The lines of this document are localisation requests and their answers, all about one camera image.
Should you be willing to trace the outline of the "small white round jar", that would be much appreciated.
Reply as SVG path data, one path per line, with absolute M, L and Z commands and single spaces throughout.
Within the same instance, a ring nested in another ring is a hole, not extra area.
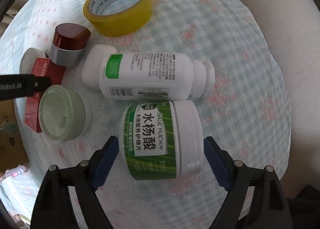
M 19 74 L 31 74 L 37 58 L 46 58 L 47 54 L 36 48 L 28 48 L 20 61 Z

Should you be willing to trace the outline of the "red cardboard box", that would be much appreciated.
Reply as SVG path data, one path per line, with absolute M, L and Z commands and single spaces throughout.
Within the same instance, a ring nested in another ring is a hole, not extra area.
M 25 105 L 25 125 L 32 131 L 40 133 L 39 105 L 43 93 L 51 85 L 60 85 L 65 74 L 66 67 L 53 63 L 49 58 L 37 58 L 31 72 L 36 77 L 37 92 L 27 97 Z

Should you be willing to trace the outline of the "pale green glass jar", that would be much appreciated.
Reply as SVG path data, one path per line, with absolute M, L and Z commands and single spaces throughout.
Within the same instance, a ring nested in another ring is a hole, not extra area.
M 64 143 L 87 132 L 92 112 L 83 94 L 52 85 L 41 97 L 38 116 L 45 137 L 53 143 Z

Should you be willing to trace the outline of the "red cap silver jar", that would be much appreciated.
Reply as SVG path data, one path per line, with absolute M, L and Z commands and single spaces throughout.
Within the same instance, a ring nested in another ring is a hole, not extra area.
M 67 68 L 76 66 L 83 56 L 90 36 L 90 30 L 80 24 L 57 25 L 49 54 L 50 60 Z

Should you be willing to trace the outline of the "green label white jar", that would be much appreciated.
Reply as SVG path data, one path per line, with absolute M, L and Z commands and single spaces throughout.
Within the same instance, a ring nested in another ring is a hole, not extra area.
M 135 180 L 196 175 L 203 148 L 200 117 L 190 100 L 132 104 L 123 113 L 119 149 Z

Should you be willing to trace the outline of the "white pill bottle green label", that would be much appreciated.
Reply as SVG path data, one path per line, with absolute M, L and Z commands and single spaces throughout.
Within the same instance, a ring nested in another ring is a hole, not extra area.
M 215 86 L 210 60 L 183 53 L 128 52 L 105 57 L 99 71 L 100 91 L 115 100 L 207 98 Z

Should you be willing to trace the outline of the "yellow tape roll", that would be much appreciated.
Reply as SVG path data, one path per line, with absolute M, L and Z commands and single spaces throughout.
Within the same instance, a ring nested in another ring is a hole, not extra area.
M 151 18 L 153 0 L 86 0 L 85 18 L 106 37 L 120 37 L 141 29 Z

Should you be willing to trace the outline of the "white oval case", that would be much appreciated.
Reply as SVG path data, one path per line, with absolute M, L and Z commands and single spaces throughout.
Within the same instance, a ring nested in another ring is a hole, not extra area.
M 105 57 L 118 53 L 117 49 L 110 45 L 97 44 L 91 48 L 81 72 L 81 81 L 89 89 L 99 91 L 99 71 Z

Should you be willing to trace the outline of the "brown cardboard box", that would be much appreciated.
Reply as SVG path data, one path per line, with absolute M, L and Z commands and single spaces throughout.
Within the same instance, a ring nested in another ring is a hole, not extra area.
M 1 101 L 0 113 L 0 170 L 1 173 L 28 163 L 13 100 Z

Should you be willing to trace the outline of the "checkered light blue bedsheet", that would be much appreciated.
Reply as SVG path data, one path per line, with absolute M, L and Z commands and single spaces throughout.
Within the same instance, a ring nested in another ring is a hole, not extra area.
M 95 0 L 90 10 L 107 16 L 138 0 Z M 81 62 L 66 70 L 62 85 L 89 102 L 92 120 L 76 139 L 53 143 L 21 125 L 29 170 L 1 182 L 10 212 L 30 218 L 46 169 L 71 167 L 90 157 L 109 136 L 119 136 L 125 110 L 144 103 L 132 99 L 120 67 L 146 79 L 183 82 L 185 114 L 197 110 L 202 135 L 212 136 L 232 157 L 254 168 L 271 165 L 283 176 L 289 161 L 291 107 L 281 70 L 262 31 L 240 0 L 151 0 L 153 13 L 139 30 L 101 35 L 84 17 L 86 0 L 29 0 L 1 37 L 1 73 L 14 74 L 27 48 L 48 52 L 54 29 L 78 23 L 91 37 Z

